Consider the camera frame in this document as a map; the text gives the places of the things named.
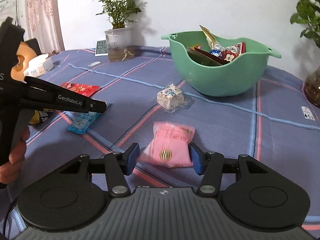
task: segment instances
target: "clock display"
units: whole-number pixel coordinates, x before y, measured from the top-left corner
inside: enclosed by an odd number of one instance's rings
[[[103,56],[103,55],[108,55],[107,52],[107,41],[97,41],[97,46],[96,46],[96,56]]]

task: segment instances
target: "bowl handle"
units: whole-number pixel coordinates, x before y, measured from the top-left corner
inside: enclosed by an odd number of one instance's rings
[[[274,49],[269,48],[269,55],[276,58],[281,58],[281,54]]]
[[[176,33],[171,33],[171,34],[167,34],[167,35],[161,36],[161,40],[168,40],[171,35],[177,35],[177,34]]]

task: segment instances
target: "human hand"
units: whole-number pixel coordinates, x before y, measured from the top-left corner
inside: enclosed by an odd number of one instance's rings
[[[9,155],[9,162],[0,166],[0,182],[8,184],[15,181],[21,172],[21,167],[24,161],[24,155],[26,153],[27,144],[30,136],[29,128],[22,134],[21,140],[18,142],[15,148],[12,149]]]

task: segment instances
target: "white tissue package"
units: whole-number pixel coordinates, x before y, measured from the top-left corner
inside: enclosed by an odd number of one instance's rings
[[[23,72],[25,76],[40,77],[53,68],[49,54],[42,54],[29,61],[29,67]]]
[[[185,98],[182,91],[172,84],[158,93],[157,102],[166,110],[174,110],[184,104]]]

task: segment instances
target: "pink curtain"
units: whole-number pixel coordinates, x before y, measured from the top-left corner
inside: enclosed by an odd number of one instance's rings
[[[42,53],[64,50],[57,0],[27,0],[29,38],[36,38]]]

